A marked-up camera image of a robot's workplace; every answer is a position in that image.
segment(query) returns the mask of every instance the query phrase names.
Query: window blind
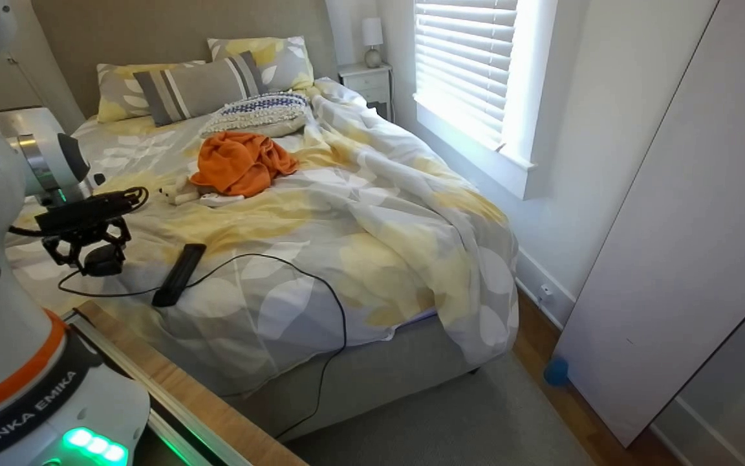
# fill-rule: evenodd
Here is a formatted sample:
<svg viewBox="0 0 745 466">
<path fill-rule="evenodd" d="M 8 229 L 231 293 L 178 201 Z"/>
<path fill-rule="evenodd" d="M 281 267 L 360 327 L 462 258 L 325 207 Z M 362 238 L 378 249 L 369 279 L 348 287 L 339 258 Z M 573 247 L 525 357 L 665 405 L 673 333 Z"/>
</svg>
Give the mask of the window blind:
<svg viewBox="0 0 745 466">
<path fill-rule="evenodd" d="M 417 0 L 417 100 L 501 144 L 516 0 Z"/>
</svg>

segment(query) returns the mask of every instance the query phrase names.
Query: bedsheet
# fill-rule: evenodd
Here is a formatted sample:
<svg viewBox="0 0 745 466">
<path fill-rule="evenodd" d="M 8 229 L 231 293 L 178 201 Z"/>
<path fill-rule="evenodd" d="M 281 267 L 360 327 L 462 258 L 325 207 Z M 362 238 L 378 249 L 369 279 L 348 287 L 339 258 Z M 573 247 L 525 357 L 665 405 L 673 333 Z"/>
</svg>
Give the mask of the bedsheet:
<svg viewBox="0 0 745 466">
<path fill-rule="evenodd" d="M 467 363 L 503 353 L 516 329 L 503 214 L 346 87 L 317 81 L 307 100 L 303 133 L 277 138 L 298 174 L 250 200 L 185 188 L 224 111 L 174 126 L 79 126 L 90 169 L 109 178 L 101 192 L 146 186 L 153 196 L 127 214 L 123 274 L 69 287 L 153 291 L 184 244 L 206 244 L 196 285 L 146 320 L 215 372 L 216 389 L 231 384 L 228 393 L 339 350 L 344 337 L 348 348 L 391 339 L 427 307 Z"/>
</svg>

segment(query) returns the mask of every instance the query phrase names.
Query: black wire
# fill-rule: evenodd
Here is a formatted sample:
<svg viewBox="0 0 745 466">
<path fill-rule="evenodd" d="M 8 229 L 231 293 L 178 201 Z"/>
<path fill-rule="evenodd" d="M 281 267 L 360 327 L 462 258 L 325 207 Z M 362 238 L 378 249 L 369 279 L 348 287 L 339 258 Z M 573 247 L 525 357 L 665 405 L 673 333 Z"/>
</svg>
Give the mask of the black wire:
<svg viewBox="0 0 745 466">
<path fill-rule="evenodd" d="M 211 267 L 210 273 L 203 273 L 199 279 L 189 283 L 185 291 L 202 285 L 206 276 L 216 274 L 223 267 L 228 267 L 228 265 L 232 265 L 232 262 L 237 262 L 237 258 L 247 258 L 247 257 L 260 257 L 260 258 L 271 258 L 271 262 L 287 265 L 287 267 L 295 270 L 298 274 L 306 274 L 306 276 L 320 283 L 320 285 L 328 291 L 328 296 L 333 297 L 333 304 L 335 304 L 335 307 L 339 307 L 339 315 L 342 315 L 342 348 L 331 350 L 331 353 L 322 357 L 322 366 L 320 366 L 320 372 L 317 372 L 317 389 L 315 389 L 312 410 L 311 410 L 306 418 L 299 418 L 298 421 L 287 424 L 284 429 L 278 429 L 278 432 L 273 434 L 273 438 L 281 440 L 281 438 L 287 438 L 293 429 L 298 429 L 299 424 L 306 424 L 307 419 L 312 419 L 312 418 L 317 415 L 317 410 L 320 410 L 325 370 L 328 370 L 328 366 L 348 348 L 346 307 L 344 307 L 339 293 L 335 293 L 322 276 L 311 274 L 311 273 L 299 270 L 295 262 L 287 262 L 287 258 L 278 258 L 278 257 L 271 257 L 271 253 L 237 253 L 237 257 L 231 257 L 231 258 L 224 258 L 223 265 L 216 265 L 216 267 Z M 132 297 L 132 296 L 146 296 L 146 293 L 156 293 L 156 291 L 157 291 L 157 287 L 153 287 L 153 291 L 132 291 L 132 293 L 117 293 L 117 296 L 114 296 L 114 293 L 93 296 L 93 293 L 79 293 L 79 291 L 65 287 L 65 283 L 66 283 L 69 276 L 74 276 L 74 274 L 79 274 L 79 273 L 69 273 L 66 276 L 61 276 L 61 279 L 56 283 L 56 287 L 59 287 L 61 293 L 73 293 L 73 296 L 82 296 L 82 297 Z"/>
<path fill-rule="evenodd" d="M 17 226 L 8 226 L 8 234 L 12 234 L 12 235 L 29 235 L 29 238 L 40 238 L 40 230 L 29 230 L 29 229 L 17 229 Z"/>
<path fill-rule="evenodd" d="M 146 201 L 146 186 L 132 186 L 132 188 L 123 188 L 123 195 L 135 196 L 132 212 Z"/>
</svg>

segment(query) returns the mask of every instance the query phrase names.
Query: white nightstand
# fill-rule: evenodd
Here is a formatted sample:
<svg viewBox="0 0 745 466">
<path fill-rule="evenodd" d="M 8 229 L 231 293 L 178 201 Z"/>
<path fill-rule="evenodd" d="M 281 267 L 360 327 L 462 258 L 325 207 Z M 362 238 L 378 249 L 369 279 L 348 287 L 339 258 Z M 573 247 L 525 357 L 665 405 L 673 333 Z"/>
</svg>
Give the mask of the white nightstand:
<svg viewBox="0 0 745 466">
<path fill-rule="evenodd" d="M 356 91 L 368 99 L 369 107 L 378 108 L 386 120 L 392 120 L 392 99 L 391 99 L 391 68 L 342 68 L 342 86 Z"/>
</svg>

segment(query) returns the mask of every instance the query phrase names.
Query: orange cloth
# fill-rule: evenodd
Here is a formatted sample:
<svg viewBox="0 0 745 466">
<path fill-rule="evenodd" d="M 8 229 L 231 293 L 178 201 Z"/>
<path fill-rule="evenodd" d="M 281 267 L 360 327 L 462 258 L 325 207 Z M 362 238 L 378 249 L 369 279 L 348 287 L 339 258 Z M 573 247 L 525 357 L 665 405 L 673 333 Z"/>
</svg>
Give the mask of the orange cloth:
<svg viewBox="0 0 745 466">
<path fill-rule="evenodd" d="M 196 169 L 193 186 L 224 196 L 253 196 L 268 188 L 277 175 L 295 174 L 298 162 L 263 135 L 219 133 L 202 143 Z"/>
</svg>

